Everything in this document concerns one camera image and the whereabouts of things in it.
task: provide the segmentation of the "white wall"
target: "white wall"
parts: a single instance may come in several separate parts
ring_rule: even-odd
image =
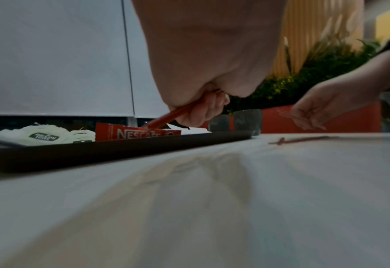
[[[0,115],[132,116],[121,0],[0,0]]]
[[[124,1],[135,117],[156,118],[169,112],[152,77],[145,36],[131,0]]]

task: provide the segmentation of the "green plant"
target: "green plant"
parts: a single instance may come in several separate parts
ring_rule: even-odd
[[[283,78],[268,77],[247,98],[230,97],[231,101],[225,107],[224,114],[295,104],[313,86],[358,68],[377,53],[379,42],[357,40],[363,46],[355,51],[347,41],[350,32],[342,35],[339,26],[332,30],[329,25],[331,20],[298,73]],[[287,38],[285,47],[288,70],[292,73]]]

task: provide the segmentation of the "marble surface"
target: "marble surface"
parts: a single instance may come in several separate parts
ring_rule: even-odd
[[[0,175],[0,267],[390,267],[390,134],[282,136]]]

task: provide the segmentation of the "foliage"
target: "foliage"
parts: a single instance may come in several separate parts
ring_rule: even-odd
[[[350,44],[338,42],[318,52],[319,43],[308,55],[301,70],[284,78],[269,77],[247,98],[231,97],[224,113],[244,109],[266,109],[295,104],[313,86],[350,72],[365,64],[377,52],[378,42],[362,41],[361,49],[354,51]]]

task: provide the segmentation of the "red packet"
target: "red packet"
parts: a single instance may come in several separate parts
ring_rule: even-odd
[[[159,136],[180,135],[180,130],[155,129],[149,132],[142,128],[133,128],[123,125],[96,123],[96,141],[126,140],[138,138],[152,138]]]

